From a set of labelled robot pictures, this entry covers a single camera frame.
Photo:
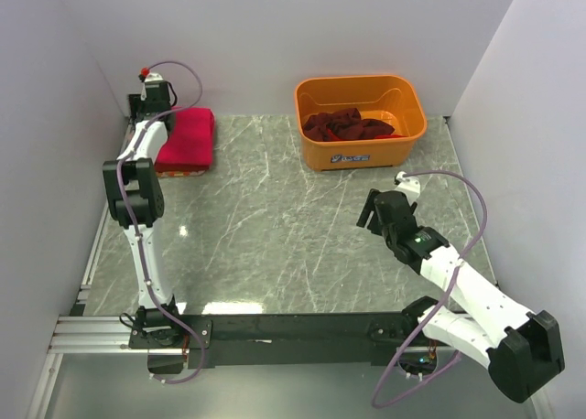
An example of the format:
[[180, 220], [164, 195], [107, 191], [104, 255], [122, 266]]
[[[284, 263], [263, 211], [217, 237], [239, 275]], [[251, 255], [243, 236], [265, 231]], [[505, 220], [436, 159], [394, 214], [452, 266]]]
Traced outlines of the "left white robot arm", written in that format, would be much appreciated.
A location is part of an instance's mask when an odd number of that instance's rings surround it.
[[141, 92], [129, 96], [134, 132], [119, 157], [103, 163], [103, 181], [111, 217], [123, 229], [136, 269], [138, 309], [120, 321], [131, 328], [136, 348], [173, 348], [184, 330], [171, 285], [164, 275], [161, 219], [165, 202], [155, 161], [174, 126], [169, 111], [176, 102], [162, 76], [141, 76]]

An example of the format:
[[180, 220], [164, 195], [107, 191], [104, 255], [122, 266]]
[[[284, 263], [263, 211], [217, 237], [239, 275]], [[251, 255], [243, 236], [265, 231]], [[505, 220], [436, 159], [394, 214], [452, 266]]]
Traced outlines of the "pink t shirt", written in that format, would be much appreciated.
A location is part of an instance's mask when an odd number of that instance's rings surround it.
[[209, 108], [176, 113], [175, 127], [155, 163], [212, 165], [215, 118]]

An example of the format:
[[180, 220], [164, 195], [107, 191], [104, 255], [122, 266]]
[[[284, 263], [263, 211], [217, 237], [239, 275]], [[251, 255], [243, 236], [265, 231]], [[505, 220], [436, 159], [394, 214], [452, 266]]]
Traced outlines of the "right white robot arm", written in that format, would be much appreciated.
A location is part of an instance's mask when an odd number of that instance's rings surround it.
[[446, 238], [418, 225], [416, 206], [399, 189], [373, 189], [357, 221], [443, 292], [439, 300], [421, 297], [404, 309], [404, 344], [421, 345], [428, 338], [447, 344], [487, 369], [508, 399], [524, 402], [565, 369], [558, 321], [505, 295]]

